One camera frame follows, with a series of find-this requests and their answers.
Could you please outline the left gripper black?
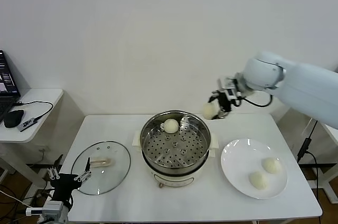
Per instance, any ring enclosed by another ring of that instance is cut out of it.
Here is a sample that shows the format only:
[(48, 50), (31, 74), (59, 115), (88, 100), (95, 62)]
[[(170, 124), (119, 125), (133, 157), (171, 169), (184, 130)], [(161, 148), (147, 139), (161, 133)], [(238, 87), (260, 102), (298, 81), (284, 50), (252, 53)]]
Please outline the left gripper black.
[(87, 159), (85, 170), (80, 175), (75, 174), (59, 174), (58, 168), (62, 160), (60, 155), (54, 163), (47, 168), (48, 175), (51, 180), (51, 186), (54, 188), (52, 196), (53, 201), (66, 202), (70, 201), (72, 191), (81, 187), (81, 182), (85, 182), (91, 177), (90, 158)]

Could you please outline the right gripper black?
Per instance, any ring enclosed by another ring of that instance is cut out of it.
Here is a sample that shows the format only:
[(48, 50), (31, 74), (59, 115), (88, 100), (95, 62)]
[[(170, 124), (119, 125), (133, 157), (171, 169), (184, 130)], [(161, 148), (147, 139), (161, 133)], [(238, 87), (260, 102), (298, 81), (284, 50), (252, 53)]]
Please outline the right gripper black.
[(227, 93), (216, 90), (212, 92), (209, 102), (217, 100), (220, 106), (219, 111), (213, 116), (213, 120), (216, 119), (225, 119), (229, 113), (232, 111), (232, 103), (234, 100), (233, 95), (228, 95)]

